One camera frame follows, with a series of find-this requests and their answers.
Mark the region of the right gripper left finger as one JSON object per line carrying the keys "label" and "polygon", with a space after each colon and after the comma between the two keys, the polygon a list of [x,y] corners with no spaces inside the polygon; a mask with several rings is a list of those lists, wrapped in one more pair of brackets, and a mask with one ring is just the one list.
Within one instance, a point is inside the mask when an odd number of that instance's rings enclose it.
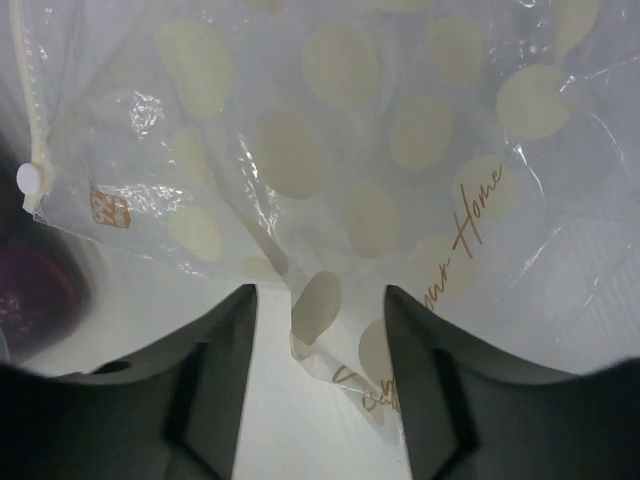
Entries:
{"label": "right gripper left finger", "polygon": [[5,479],[228,479],[256,330],[244,285],[177,331],[89,373],[1,367]]}

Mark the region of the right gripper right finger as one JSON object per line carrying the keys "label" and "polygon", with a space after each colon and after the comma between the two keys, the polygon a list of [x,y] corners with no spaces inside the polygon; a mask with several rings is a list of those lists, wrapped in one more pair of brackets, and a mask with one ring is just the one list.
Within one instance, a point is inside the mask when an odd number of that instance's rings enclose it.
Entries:
{"label": "right gripper right finger", "polygon": [[384,323],[416,479],[635,479],[639,362],[571,375],[496,348],[398,287]]}

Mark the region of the fake purple onion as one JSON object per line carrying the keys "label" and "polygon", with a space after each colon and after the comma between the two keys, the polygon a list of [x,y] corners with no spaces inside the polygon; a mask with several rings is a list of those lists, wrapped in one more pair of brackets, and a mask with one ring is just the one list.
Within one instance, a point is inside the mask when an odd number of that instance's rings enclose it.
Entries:
{"label": "fake purple onion", "polygon": [[74,282],[49,256],[26,247],[1,249],[1,332],[12,361],[63,338],[79,309]]}

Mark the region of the clear zip top bag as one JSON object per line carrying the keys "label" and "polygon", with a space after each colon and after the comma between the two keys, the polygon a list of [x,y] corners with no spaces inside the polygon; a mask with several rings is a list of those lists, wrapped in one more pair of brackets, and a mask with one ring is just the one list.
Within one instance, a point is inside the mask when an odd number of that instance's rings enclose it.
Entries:
{"label": "clear zip top bag", "polygon": [[289,291],[399,436],[395,284],[572,373],[639,353],[635,1],[12,1],[38,186],[98,244]]}

